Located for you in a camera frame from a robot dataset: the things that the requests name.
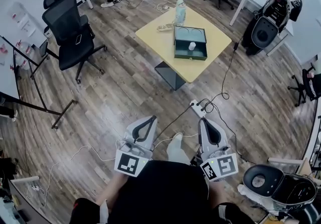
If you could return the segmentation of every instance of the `yellow table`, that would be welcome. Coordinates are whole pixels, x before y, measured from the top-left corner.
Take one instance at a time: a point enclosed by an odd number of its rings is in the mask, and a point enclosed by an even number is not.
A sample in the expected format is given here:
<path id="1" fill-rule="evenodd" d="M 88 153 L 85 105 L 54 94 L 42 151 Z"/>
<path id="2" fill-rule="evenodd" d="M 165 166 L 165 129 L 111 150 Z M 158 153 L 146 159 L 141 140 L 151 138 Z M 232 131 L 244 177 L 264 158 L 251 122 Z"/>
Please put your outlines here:
<path id="1" fill-rule="evenodd" d="M 155 70 L 177 90 L 185 82 L 192 83 L 223 52 L 231 39 L 194 10 L 186 7 L 184 26 L 205 29 L 208 56 L 205 61 L 174 58 L 174 30 L 157 31 L 157 27 L 172 23 L 175 12 L 175 8 L 169 10 L 138 30 L 136 35 L 163 59 L 164 62 L 156 66 Z"/>

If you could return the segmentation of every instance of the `person's arm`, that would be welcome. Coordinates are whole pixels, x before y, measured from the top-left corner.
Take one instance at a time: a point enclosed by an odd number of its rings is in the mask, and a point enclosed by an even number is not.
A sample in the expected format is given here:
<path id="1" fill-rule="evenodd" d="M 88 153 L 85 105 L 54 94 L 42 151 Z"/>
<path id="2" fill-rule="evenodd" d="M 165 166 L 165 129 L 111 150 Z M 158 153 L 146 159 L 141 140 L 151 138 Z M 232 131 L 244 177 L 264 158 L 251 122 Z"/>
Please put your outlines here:
<path id="1" fill-rule="evenodd" d="M 221 203 L 227 202 L 224 182 L 210 182 L 209 201 L 211 209 L 214 209 Z"/>
<path id="2" fill-rule="evenodd" d="M 213 217 L 211 223 L 223 220 L 231 224 L 255 224 L 237 205 L 227 202 L 224 182 L 210 182 L 209 201 Z"/>
<path id="3" fill-rule="evenodd" d="M 127 180 L 127 175 L 116 172 L 108 183 L 106 189 L 99 195 L 98 199 L 96 200 L 96 204 L 100 206 L 106 200 L 108 209 L 112 209 L 117 200 L 119 190 L 123 187 Z"/>

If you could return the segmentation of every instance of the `black robot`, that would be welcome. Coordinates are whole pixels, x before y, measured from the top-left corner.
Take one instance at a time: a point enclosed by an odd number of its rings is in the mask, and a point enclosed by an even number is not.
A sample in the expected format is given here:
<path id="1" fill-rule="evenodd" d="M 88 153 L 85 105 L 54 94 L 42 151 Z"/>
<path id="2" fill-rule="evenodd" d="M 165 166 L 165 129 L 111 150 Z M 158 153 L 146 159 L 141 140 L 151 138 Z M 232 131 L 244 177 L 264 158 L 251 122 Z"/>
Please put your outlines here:
<path id="1" fill-rule="evenodd" d="M 266 48 L 288 20 L 296 21 L 302 9 L 302 0 L 268 0 L 259 10 L 243 35 L 242 46 L 247 55 L 255 55 Z"/>

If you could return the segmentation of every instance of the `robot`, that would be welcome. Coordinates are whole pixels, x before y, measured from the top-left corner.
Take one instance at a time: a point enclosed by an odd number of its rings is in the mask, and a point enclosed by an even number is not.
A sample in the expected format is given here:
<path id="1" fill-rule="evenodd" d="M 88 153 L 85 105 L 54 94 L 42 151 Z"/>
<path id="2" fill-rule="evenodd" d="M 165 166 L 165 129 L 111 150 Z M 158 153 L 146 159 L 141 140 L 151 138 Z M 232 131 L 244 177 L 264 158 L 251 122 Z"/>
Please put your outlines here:
<path id="1" fill-rule="evenodd" d="M 296 21 L 302 9 L 302 0 L 268 0 L 243 35 L 242 46 L 247 55 L 255 55 L 266 48 L 285 28 L 288 20 Z"/>
<path id="2" fill-rule="evenodd" d="M 116 152 L 114 169 L 137 177 L 152 160 L 157 117 L 149 116 L 130 124 Z M 200 147 L 191 165 L 200 167 L 210 181 L 219 181 L 238 173 L 236 154 L 231 152 L 225 131 L 215 122 L 203 117 L 199 120 Z"/>

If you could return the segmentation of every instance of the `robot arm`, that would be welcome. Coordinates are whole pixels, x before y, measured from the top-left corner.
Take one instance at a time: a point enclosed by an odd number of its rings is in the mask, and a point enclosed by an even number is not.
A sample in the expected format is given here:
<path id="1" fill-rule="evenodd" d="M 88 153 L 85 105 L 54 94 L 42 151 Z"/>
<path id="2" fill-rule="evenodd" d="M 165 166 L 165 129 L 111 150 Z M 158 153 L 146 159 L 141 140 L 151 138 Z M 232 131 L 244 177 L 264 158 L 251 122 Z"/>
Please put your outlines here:
<path id="1" fill-rule="evenodd" d="M 238 173 L 236 154 L 230 152 L 226 133 L 218 124 L 201 118 L 199 143 L 198 154 L 203 160 L 200 167 L 210 182 Z"/>

